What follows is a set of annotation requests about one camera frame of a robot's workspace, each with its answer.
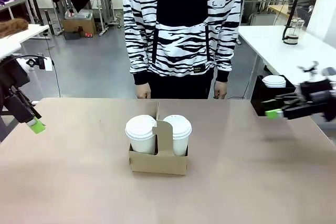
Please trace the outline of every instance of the stack of white lids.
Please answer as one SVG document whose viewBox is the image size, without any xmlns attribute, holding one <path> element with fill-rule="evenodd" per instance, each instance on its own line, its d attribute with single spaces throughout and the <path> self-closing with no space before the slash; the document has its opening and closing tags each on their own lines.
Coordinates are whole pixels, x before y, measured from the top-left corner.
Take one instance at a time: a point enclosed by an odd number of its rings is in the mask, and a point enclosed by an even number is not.
<svg viewBox="0 0 336 224">
<path fill-rule="evenodd" d="M 285 88 L 286 80 L 282 76 L 266 76 L 263 78 L 263 83 L 268 88 Z"/>
</svg>

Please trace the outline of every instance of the person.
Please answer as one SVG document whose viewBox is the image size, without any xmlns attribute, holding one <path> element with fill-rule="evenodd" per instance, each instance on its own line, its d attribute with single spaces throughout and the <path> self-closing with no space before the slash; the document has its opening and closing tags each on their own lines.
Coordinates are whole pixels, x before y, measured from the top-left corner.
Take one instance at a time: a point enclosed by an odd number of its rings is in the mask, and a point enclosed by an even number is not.
<svg viewBox="0 0 336 224">
<path fill-rule="evenodd" d="M 241 0 L 123 0 L 136 96 L 224 99 Z"/>
</svg>

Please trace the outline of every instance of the black cuff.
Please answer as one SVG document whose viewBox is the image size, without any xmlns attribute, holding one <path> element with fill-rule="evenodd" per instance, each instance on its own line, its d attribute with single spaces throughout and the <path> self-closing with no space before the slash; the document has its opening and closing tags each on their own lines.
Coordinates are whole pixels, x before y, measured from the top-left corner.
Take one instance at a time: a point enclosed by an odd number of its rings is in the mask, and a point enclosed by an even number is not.
<svg viewBox="0 0 336 224">
<path fill-rule="evenodd" d="M 229 73 L 230 73 L 229 71 L 218 70 L 216 81 L 227 82 Z"/>
<path fill-rule="evenodd" d="M 147 71 L 141 71 L 133 74 L 135 85 L 148 83 Z"/>
</svg>

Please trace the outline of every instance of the person's left hand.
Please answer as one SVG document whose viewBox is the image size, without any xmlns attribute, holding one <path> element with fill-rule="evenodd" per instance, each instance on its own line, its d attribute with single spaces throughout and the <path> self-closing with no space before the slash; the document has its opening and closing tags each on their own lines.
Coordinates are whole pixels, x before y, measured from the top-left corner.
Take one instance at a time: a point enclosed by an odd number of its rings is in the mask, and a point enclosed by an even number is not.
<svg viewBox="0 0 336 224">
<path fill-rule="evenodd" d="M 215 99 L 224 99 L 227 94 L 227 82 L 216 81 L 215 86 Z"/>
</svg>

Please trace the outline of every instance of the white pillar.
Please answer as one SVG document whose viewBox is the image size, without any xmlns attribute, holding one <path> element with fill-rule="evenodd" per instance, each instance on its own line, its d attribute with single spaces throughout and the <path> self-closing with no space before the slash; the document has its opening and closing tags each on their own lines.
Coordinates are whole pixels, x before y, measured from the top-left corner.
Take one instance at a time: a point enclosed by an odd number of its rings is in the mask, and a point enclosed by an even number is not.
<svg viewBox="0 0 336 224">
<path fill-rule="evenodd" d="M 336 0 L 317 0 L 307 32 L 336 48 Z"/>
</svg>

